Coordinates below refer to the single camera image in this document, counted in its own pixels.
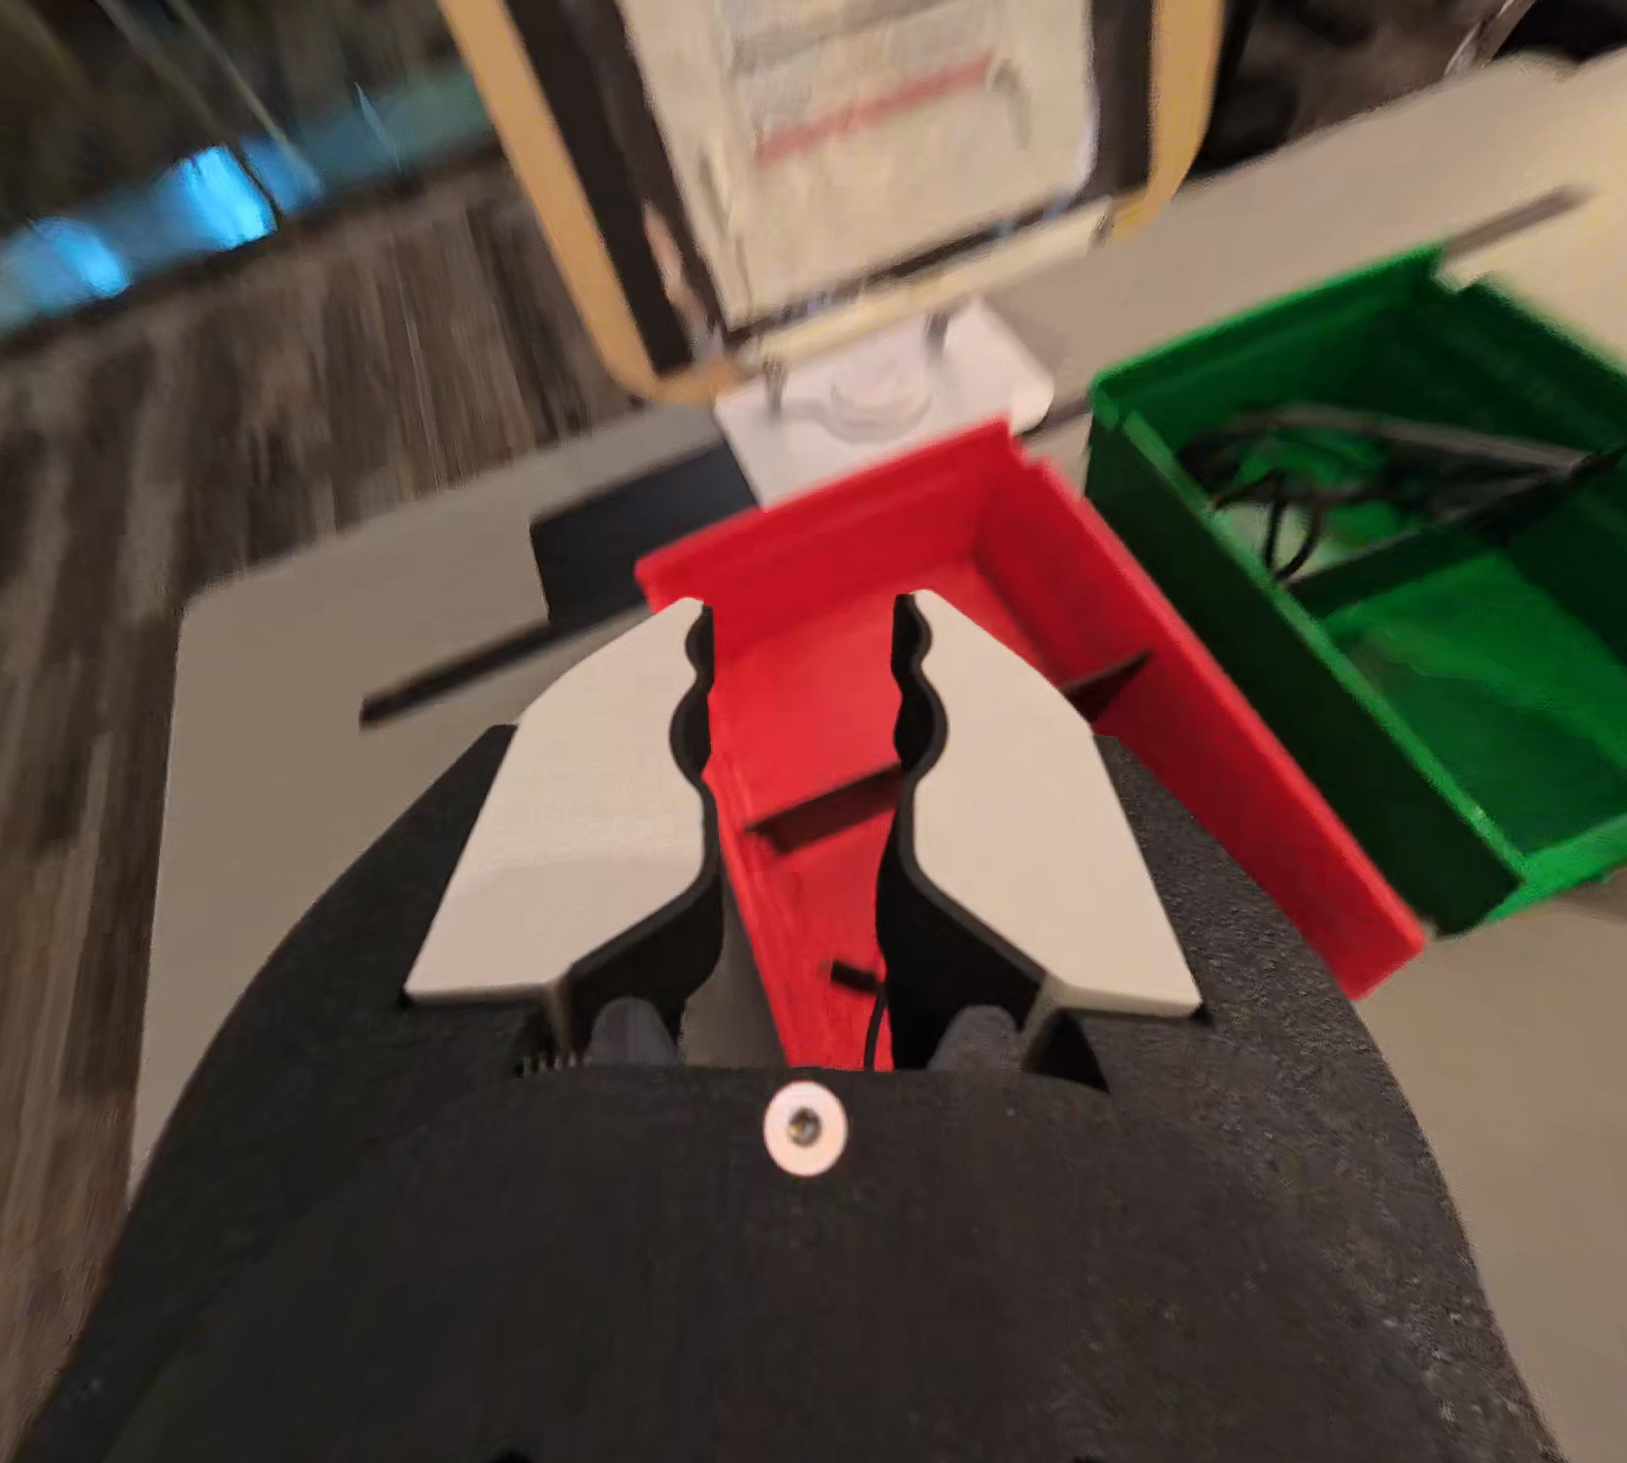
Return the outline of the red plastic bin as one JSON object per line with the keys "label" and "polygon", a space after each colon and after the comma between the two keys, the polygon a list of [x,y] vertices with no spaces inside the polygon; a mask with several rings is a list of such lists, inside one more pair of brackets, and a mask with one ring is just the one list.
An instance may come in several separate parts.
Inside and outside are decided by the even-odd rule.
{"label": "red plastic bin", "polygon": [[1061,471],[987,422],[760,510],[724,444],[656,473],[634,574],[709,605],[705,771],[783,1056],[854,1069],[883,968],[876,878],[897,785],[893,600],[931,590],[1143,761],[1359,1000],[1426,946],[1414,912]]}

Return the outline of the dark grey usb hub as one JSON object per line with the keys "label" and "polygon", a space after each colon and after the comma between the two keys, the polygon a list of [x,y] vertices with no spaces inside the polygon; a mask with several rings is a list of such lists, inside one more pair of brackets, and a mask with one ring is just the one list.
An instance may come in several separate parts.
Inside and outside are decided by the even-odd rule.
{"label": "dark grey usb hub", "polygon": [[1258,559],[1287,586],[1437,530],[1537,513],[1624,464],[1459,424],[1288,403],[1190,437],[1176,461],[1210,515],[1258,512]]}

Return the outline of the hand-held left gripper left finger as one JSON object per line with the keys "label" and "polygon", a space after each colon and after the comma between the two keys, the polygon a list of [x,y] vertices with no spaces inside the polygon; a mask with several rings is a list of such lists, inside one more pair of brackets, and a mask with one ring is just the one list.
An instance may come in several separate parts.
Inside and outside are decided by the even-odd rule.
{"label": "hand-held left gripper left finger", "polygon": [[726,934],[714,683],[714,613],[685,596],[526,707],[405,978],[410,1005],[536,1008],[566,1061],[682,1061]]}

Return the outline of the framed paper sign stand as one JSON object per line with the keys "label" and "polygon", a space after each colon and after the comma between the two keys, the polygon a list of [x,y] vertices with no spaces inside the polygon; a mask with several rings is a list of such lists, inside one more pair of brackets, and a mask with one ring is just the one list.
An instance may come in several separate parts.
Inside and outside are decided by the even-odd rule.
{"label": "framed paper sign stand", "polygon": [[1226,0],[436,0],[605,374],[765,505],[1056,378],[1009,283],[1141,229]]}

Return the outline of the green plastic bin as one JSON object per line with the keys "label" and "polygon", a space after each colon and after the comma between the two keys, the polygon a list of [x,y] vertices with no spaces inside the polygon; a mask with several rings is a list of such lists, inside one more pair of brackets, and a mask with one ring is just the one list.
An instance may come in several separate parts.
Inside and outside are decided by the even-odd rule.
{"label": "green plastic bin", "polygon": [[1300,402],[1602,449],[1624,444],[1624,359],[1405,252],[1100,369],[1085,481],[1437,932],[1620,869],[1624,463],[1543,510],[1285,585],[1258,559],[1258,510],[1210,513],[1176,452]]}

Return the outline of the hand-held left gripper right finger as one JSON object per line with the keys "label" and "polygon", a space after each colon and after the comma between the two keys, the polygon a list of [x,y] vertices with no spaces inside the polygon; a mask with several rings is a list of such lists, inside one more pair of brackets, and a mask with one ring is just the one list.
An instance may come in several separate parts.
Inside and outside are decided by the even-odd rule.
{"label": "hand-held left gripper right finger", "polygon": [[873,929],[890,1061],[924,1069],[970,1010],[1041,1054],[1076,1012],[1187,1022],[1205,997],[1070,698],[934,590],[899,593],[900,785]]}

